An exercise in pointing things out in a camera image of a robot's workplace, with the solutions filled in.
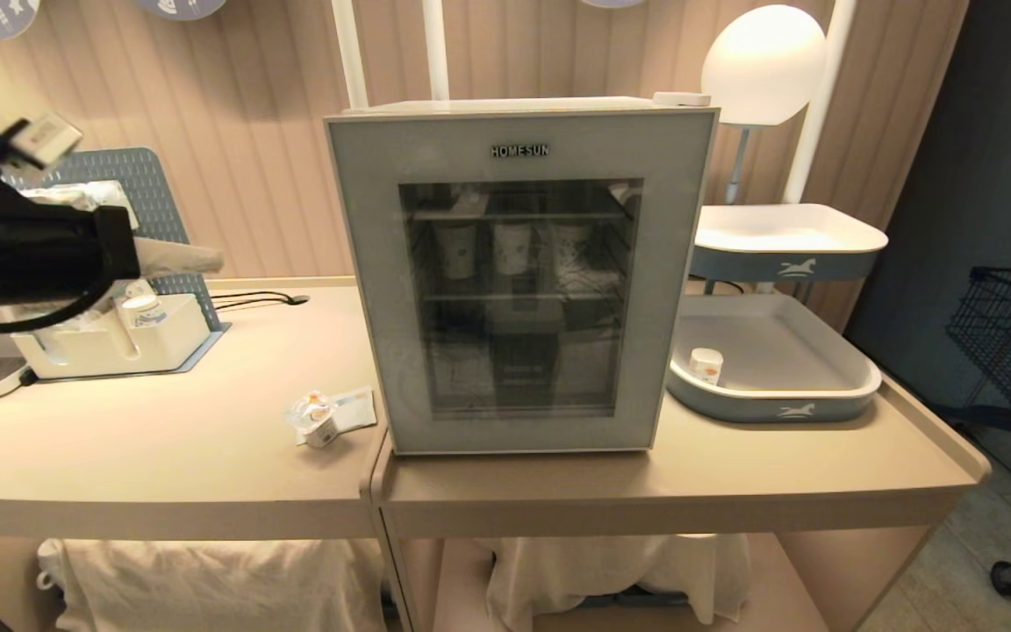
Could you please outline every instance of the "white cup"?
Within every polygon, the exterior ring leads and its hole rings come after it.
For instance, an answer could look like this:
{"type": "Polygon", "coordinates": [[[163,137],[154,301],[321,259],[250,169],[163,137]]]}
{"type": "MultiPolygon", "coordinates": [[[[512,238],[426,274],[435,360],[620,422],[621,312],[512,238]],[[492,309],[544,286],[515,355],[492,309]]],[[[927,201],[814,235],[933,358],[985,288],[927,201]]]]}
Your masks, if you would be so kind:
{"type": "Polygon", "coordinates": [[[529,271],[529,248],[533,227],[526,222],[494,223],[494,269],[498,275],[521,275],[529,271]]]}
{"type": "Polygon", "coordinates": [[[435,232],[442,275],[452,280],[469,279],[473,276],[474,224],[437,221],[435,232]]]}
{"type": "Polygon", "coordinates": [[[587,268],[587,241],[592,223],[574,221],[553,223],[553,263],[557,275],[587,268]]]}

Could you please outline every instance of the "glass door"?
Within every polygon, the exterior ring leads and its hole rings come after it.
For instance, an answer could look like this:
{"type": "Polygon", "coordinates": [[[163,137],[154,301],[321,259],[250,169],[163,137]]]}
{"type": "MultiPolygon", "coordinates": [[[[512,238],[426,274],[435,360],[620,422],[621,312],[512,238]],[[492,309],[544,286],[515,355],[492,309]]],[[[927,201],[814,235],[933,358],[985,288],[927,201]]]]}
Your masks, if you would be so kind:
{"type": "Polygon", "coordinates": [[[611,417],[642,179],[400,185],[433,417],[611,417]]]}

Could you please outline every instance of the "small bottle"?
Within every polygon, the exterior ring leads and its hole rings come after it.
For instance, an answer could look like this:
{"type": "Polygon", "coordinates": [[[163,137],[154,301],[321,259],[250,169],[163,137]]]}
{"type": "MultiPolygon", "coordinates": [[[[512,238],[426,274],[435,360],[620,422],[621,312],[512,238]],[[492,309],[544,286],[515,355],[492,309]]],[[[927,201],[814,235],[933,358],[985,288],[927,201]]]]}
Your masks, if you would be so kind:
{"type": "Polygon", "coordinates": [[[698,347],[688,356],[688,371],[702,382],[716,385],[722,368],[723,355],[717,349],[698,347]]]}
{"type": "Polygon", "coordinates": [[[166,320],[166,310],[156,295],[132,296],[120,307],[129,328],[153,328],[166,320]]]}

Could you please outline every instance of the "white towel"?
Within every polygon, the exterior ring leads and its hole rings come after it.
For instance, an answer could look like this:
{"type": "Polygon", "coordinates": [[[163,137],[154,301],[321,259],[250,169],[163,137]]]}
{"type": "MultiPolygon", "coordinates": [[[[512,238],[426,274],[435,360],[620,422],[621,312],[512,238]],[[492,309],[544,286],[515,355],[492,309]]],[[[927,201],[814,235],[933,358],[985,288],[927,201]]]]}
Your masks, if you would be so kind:
{"type": "Polygon", "coordinates": [[[531,632],[533,617],[576,608],[641,583],[684,593],[697,619],[739,621],[750,585],[747,537],[505,537],[480,540],[497,555],[486,608],[497,632],[531,632]]]}
{"type": "Polygon", "coordinates": [[[384,632],[374,540],[45,540],[70,632],[384,632]]]}

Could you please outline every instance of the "lower shelf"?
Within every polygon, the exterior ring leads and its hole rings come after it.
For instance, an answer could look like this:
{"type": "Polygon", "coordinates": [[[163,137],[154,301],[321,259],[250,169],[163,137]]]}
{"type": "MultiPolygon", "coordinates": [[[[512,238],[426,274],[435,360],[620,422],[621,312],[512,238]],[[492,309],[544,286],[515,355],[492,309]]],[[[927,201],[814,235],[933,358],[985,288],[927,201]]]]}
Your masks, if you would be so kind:
{"type": "MultiPolygon", "coordinates": [[[[534,632],[828,632],[822,615],[810,599],[777,537],[757,533],[749,537],[751,593],[742,618],[734,623],[717,617],[711,625],[697,621],[694,611],[681,607],[657,609],[574,609],[560,615],[538,616],[534,632]]],[[[470,540],[448,540],[439,592],[434,632],[492,632],[486,616],[489,552],[470,540]]]]}

